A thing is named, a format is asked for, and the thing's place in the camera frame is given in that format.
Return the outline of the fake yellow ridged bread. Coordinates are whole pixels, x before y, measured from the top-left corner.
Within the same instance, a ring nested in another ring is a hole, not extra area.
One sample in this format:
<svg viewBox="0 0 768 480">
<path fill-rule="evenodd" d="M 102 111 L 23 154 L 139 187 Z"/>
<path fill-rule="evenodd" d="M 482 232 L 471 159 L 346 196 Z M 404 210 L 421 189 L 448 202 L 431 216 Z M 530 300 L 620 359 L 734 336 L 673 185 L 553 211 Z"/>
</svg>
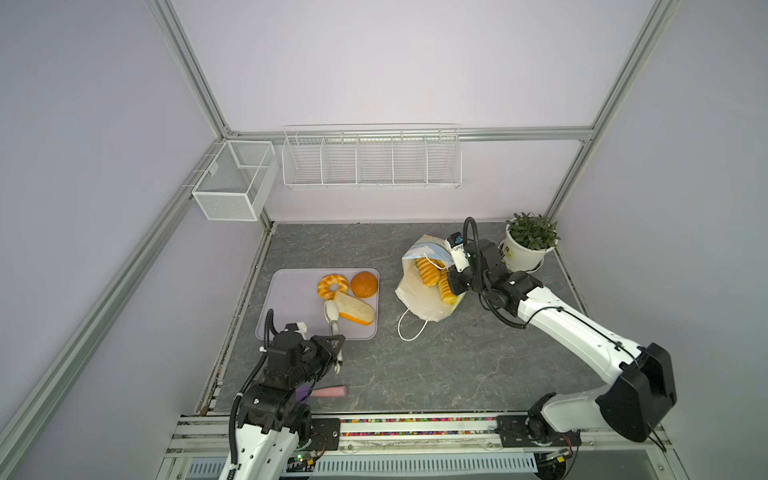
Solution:
<svg viewBox="0 0 768 480">
<path fill-rule="evenodd" d="M 446 305 L 455 305 L 458 300 L 458 296 L 451 290 L 448 273 L 446 271 L 440 272 L 437 286 L 439 289 L 441 301 Z"/>
<path fill-rule="evenodd" d="M 440 260 L 424 256 L 416 260 L 416 266 L 425 286 L 433 287 L 438 284 L 441 271 L 444 269 L 444 264 Z"/>
</svg>

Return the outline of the paper bag with landscape print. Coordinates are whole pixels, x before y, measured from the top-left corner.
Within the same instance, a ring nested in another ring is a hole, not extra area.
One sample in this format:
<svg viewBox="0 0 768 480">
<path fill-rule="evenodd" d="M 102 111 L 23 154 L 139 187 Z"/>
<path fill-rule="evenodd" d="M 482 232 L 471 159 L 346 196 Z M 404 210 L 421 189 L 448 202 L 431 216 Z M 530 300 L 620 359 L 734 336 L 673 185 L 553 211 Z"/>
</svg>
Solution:
<svg viewBox="0 0 768 480">
<path fill-rule="evenodd" d="M 465 296 L 465 293 L 458 296 L 455 305 L 446 305 L 440 299 L 437 285 L 433 287 L 425 286 L 416 266 L 416 260 L 424 256 L 440 260 L 444 264 L 442 271 L 447 273 L 448 267 L 451 265 L 451 256 L 446 240 L 431 235 L 420 237 L 402 256 L 403 276 L 395 293 L 406 307 L 406 311 L 400 315 L 397 322 L 398 336 L 405 342 L 416 340 L 428 323 L 440 322 L 451 316 Z M 402 321 L 407 314 L 413 314 L 423 321 L 419 332 L 411 338 L 406 338 L 401 331 Z"/>
</svg>

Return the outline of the fake toast slice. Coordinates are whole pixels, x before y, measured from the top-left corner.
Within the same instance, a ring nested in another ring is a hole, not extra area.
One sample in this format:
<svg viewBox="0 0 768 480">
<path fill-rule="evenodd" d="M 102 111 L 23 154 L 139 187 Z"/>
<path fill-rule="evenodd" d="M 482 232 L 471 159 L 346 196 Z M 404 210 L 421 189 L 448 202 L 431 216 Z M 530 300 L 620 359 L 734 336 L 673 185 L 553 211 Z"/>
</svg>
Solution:
<svg viewBox="0 0 768 480">
<path fill-rule="evenodd" d="M 334 293 L 333 301 L 338 307 L 341 318 L 365 326 L 375 321 L 375 309 L 356 297 L 337 291 Z"/>
</svg>

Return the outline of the fake braided ring bread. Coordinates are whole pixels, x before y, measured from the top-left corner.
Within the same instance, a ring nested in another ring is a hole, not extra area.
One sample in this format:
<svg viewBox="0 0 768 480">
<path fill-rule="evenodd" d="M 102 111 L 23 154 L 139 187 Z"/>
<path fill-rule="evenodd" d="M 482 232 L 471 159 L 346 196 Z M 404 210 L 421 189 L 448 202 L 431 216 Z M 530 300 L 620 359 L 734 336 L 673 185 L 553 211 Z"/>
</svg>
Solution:
<svg viewBox="0 0 768 480">
<path fill-rule="evenodd" d="M 341 274 L 326 275 L 317 285 L 317 294 L 323 300 L 333 300 L 337 292 L 346 294 L 348 290 L 349 282 Z"/>
</svg>

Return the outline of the round orange fake bun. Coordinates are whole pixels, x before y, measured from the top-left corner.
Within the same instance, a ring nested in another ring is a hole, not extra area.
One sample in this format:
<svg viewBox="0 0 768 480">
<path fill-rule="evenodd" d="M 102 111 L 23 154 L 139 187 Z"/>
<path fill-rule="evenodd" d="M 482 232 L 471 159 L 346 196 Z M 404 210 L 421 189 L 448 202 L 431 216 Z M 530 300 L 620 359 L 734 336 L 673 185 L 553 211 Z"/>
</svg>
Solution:
<svg viewBox="0 0 768 480">
<path fill-rule="evenodd" d="M 371 272 L 362 271 L 352 278 L 350 288 L 355 297 L 361 299 L 370 298 L 379 290 L 378 278 Z"/>
</svg>

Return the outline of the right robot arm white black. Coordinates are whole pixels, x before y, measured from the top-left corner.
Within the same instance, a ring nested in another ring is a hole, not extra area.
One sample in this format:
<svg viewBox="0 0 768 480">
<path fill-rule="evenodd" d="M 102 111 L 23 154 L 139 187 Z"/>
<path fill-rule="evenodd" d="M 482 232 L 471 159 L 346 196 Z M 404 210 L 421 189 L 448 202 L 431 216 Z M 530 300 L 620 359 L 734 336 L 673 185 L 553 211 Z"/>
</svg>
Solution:
<svg viewBox="0 0 768 480">
<path fill-rule="evenodd" d="M 523 435 L 539 445 L 592 429 L 610 429 L 636 443 L 652 437 L 677 402 L 667 350 L 628 340 L 573 309 L 531 274 L 509 272 L 490 241 L 455 233 L 447 243 L 453 259 L 447 280 L 454 295 L 473 291 L 505 325 L 541 330 L 604 383 L 580 393 L 544 395 L 528 410 Z"/>
</svg>

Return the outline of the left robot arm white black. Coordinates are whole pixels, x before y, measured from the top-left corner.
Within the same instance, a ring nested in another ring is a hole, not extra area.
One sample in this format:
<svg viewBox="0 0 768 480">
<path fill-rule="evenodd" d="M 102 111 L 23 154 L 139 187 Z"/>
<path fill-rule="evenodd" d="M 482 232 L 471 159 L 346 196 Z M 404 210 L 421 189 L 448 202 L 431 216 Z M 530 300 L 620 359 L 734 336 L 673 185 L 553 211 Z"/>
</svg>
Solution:
<svg viewBox="0 0 768 480">
<path fill-rule="evenodd" d="M 264 321 L 261 357 L 236 393 L 228 418 L 228 464 L 221 479 L 278 479 L 315 467 L 328 438 L 312 427 L 308 405 L 297 391 L 313 387 L 340 364 L 341 334 L 305 337 L 305 326 Z"/>
</svg>

